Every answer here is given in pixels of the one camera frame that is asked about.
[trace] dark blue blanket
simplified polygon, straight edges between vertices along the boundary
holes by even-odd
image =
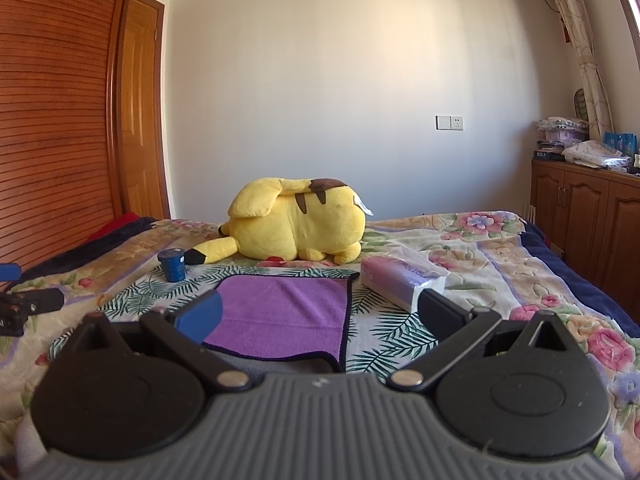
[[[520,234],[522,245],[532,256],[542,260],[549,269],[564,280],[582,304],[616,320],[620,328],[631,337],[640,337],[640,327],[622,307],[587,280],[582,279],[545,245],[545,236],[535,225],[527,223],[526,232]]]
[[[28,270],[22,272],[22,276],[19,280],[9,283],[5,290],[11,290],[12,287],[19,285],[20,283],[34,280],[41,276],[47,276],[49,274],[61,274],[62,272],[69,272],[71,270],[82,267],[96,258],[99,258],[103,254],[119,247],[129,238],[138,235],[144,231],[148,231],[153,227],[153,223],[157,222],[155,218],[150,216],[143,216],[133,222],[123,225],[116,230],[104,235],[101,238],[96,238],[90,242],[75,247],[65,253],[58,254],[46,260]]]

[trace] wooden wardrobe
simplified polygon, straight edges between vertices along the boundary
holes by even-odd
[[[0,262],[31,267],[122,213],[126,1],[0,0]]]

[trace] cabinet door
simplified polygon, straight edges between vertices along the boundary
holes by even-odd
[[[556,243],[564,249],[564,262],[590,282],[598,266],[608,195],[608,180],[565,172]]]
[[[536,225],[558,244],[564,171],[537,164],[531,169],[531,203],[536,207]]]
[[[611,182],[596,285],[640,321],[640,189]]]

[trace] blue gripper pad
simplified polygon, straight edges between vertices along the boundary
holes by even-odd
[[[0,282],[14,282],[20,279],[21,274],[18,264],[0,264]]]
[[[222,320],[222,298],[210,290],[167,318],[178,332],[201,344]]]

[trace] purple towel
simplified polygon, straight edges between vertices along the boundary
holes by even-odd
[[[222,321],[204,344],[259,360],[317,355],[343,371],[352,279],[230,276],[217,288]]]

